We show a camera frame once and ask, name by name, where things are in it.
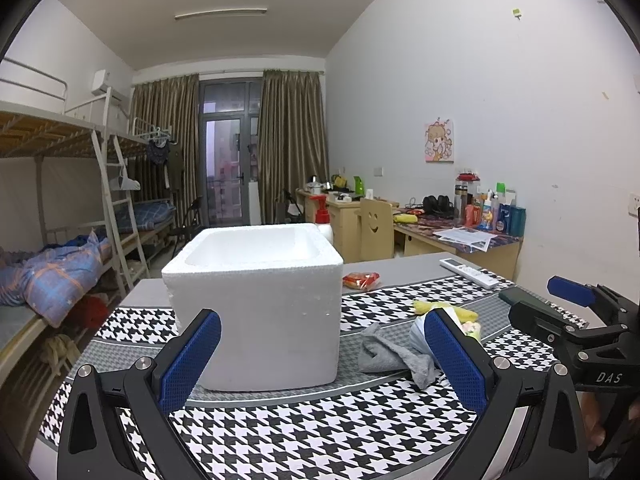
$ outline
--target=ceiling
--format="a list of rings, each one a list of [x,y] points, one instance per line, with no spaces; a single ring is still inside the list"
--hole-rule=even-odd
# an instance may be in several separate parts
[[[60,0],[133,69],[197,59],[325,57],[373,0]],[[184,12],[267,7],[264,16]]]

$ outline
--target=ceiling light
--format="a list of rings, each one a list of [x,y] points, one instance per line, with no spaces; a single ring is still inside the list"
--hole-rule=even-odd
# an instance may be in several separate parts
[[[184,20],[186,18],[195,18],[196,16],[261,16],[266,13],[267,9],[264,8],[211,9],[176,14],[174,20]]]

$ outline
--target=silver bolt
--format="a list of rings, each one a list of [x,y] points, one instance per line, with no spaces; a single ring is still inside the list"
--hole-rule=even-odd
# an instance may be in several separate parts
[[[151,357],[141,357],[136,361],[136,368],[138,370],[146,370],[151,366],[153,359]]]
[[[494,365],[498,370],[506,370],[511,366],[511,362],[506,357],[497,357],[494,359]]]
[[[567,375],[568,370],[566,369],[566,366],[564,366],[562,363],[556,363],[554,364],[554,371],[556,372],[556,374],[558,375]]]
[[[87,377],[91,373],[91,365],[82,365],[78,368],[78,375],[80,377]]]

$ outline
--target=white styrofoam box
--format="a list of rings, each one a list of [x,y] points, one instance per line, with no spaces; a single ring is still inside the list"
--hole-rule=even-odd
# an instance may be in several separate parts
[[[178,327],[203,308],[222,321],[201,386],[282,390],[335,379],[342,258],[315,225],[207,229],[162,277]]]

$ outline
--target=human hand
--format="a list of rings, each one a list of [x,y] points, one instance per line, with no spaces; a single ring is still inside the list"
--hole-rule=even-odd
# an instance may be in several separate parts
[[[584,423],[584,433],[587,436],[587,449],[593,451],[602,446],[606,438],[606,432],[600,423],[600,405],[596,400],[596,395],[592,392],[584,392],[580,398],[580,410],[582,411],[582,421]],[[637,399],[628,412],[629,420],[640,418],[640,399]]]

